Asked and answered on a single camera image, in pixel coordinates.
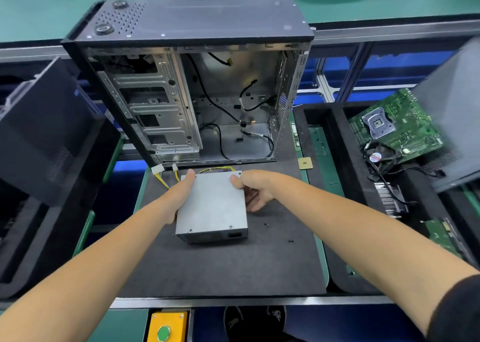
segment shoe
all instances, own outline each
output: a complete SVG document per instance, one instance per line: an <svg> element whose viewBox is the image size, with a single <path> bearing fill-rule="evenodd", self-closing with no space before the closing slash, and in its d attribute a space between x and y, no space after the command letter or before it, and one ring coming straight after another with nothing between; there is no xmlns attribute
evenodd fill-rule
<svg viewBox="0 0 480 342"><path fill-rule="evenodd" d="M287 309L285 306L268 306L267 315L273 316L274 319L272 318L272 320L278 321L279 328L283 331L287 320Z"/></svg>
<svg viewBox="0 0 480 342"><path fill-rule="evenodd" d="M223 326L229 340L231 339L232 328L243 322L243 314L238 307L226 307L223 312Z"/></svg>

